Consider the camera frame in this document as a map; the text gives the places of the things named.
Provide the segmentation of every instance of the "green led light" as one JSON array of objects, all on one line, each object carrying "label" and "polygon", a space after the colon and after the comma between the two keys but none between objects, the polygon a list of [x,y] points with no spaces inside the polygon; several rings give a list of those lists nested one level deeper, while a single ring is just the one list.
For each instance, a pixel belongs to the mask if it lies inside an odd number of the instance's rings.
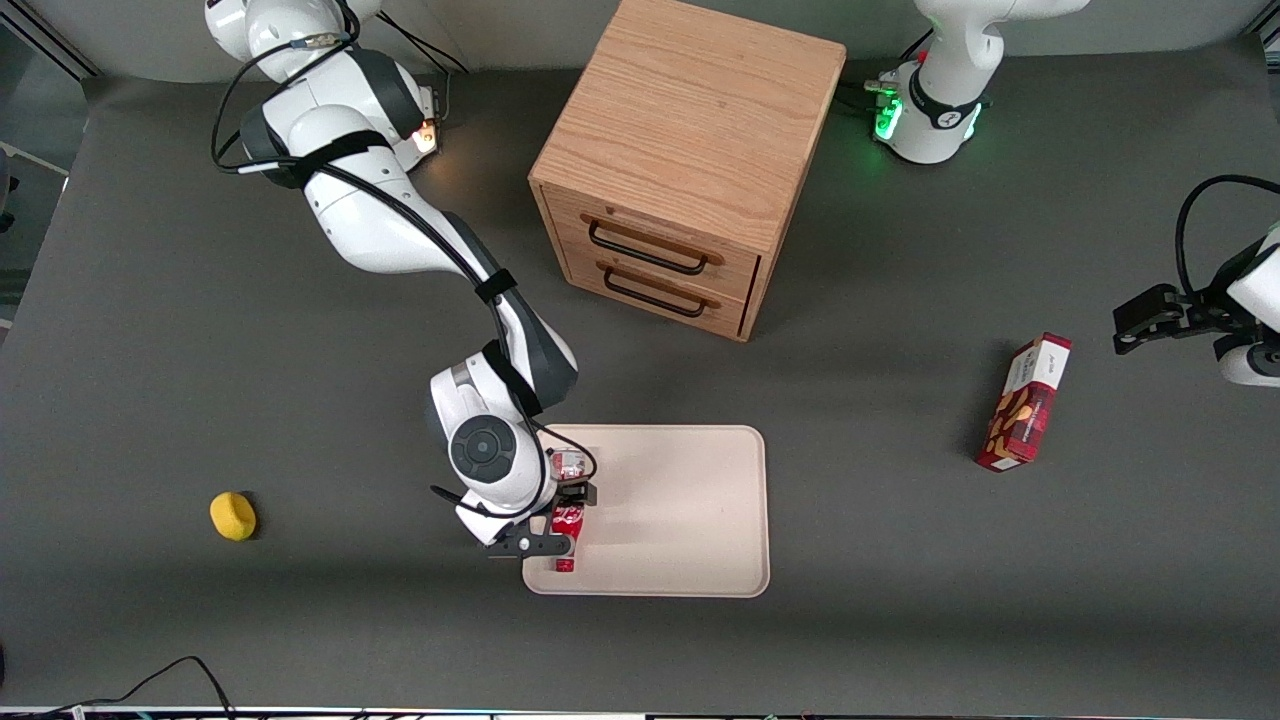
[{"label": "green led light", "polygon": [[881,109],[879,115],[876,118],[876,136],[881,140],[893,137],[893,129],[897,127],[897,118],[901,114],[902,101],[893,97],[888,105]]},{"label": "green led light", "polygon": [[982,114],[982,102],[978,102],[978,106],[973,109],[973,118],[969,120],[969,129],[964,131],[965,140],[973,137],[973,126],[978,124],[978,115],[980,114]]}]

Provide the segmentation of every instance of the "drawer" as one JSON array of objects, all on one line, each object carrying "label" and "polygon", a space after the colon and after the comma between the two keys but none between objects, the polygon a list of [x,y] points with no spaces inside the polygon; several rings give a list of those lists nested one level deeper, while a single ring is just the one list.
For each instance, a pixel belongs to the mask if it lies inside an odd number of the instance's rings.
[{"label": "drawer", "polygon": [[581,288],[737,340],[745,310],[740,300],[671,283],[582,252],[566,251],[564,263],[570,282]]},{"label": "drawer", "polygon": [[562,250],[618,266],[640,268],[676,287],[746,301],[759,258],[641,218],[599,200],[544,188]]}]

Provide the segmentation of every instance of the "red box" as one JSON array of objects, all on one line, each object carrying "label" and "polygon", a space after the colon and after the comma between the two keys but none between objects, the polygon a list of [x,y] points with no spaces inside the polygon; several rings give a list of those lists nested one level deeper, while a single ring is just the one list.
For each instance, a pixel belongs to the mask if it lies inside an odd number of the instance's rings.
[{"label": "red box", "polygon": [[1014,355],[978,454],[979,465],[1004,473],[1036,460],[1070,352],[1071,341],[1043,333]]}]

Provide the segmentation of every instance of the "black strap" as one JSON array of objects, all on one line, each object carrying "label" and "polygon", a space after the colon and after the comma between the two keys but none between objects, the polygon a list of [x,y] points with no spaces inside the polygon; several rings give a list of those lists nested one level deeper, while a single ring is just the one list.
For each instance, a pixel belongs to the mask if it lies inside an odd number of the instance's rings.
[{"label": "black strap", "polygon": [[489,341],[489,345],[484,346],[484,359],[493,368],[493,372],[498,374],[498,379],[507,386],[507,389],[516,396],[516,402],[525,410],[525,414],[530,418],[540,415],[543,411],[543,404],[538,401],[538,393],[534,388],[529,387],[525,382],[525,377],[520,374],[512,364],[507,360],[507,356],[502,352],[502,346],[498,345],[497,340]]},{"label": "black strap", "polygon": [[302,187],[311,179],[321,167],[329,163],[346,158],[348,155],[358,155],[370,147],[390,147],[392,145],[387,142],[383,133],[371,129],[356,131],[347,133],[342,137],[335,137],[329,145],[319,147],[307,155],[303,155],[297,163],[289,167],[289,173],[297,178],[298,187]]},{"label": "black strap", "polygon": [[969,113],[982,102],[982,97],[977,97],[964,105],[947,105],[946,102],[938,102],[937,100],[929,97],[924,92],[924,87],[920,85],[920,69],[916,68],[911,73],[911,79],[906,85],[908,95],[911,97],[911,102],[920,109],[922,113],[929,117],[929,123],[934,129],[951,129],[960,124],[960,120],[969,117]]},{"label": "black strap", "polygon": [[489,279],[485,282],[477,284],[476,295],[480,296],[481,302],[488,305],[494,297],[498,297],[513,287],[516,287],[516,278],[511,275],[511,270],[503,268],[489,275]]}]

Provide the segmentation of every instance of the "yellow sponge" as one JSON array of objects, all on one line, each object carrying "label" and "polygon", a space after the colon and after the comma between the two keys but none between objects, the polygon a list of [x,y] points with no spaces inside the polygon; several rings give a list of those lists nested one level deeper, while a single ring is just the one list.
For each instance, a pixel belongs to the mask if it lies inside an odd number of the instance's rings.
[{"label": "yellow sponge", "polygon": [[238,492],[224,492],[209,503],[209,516],[218,534],[229,541],[246,541],[257,529],[257,515],[248,498]]}]

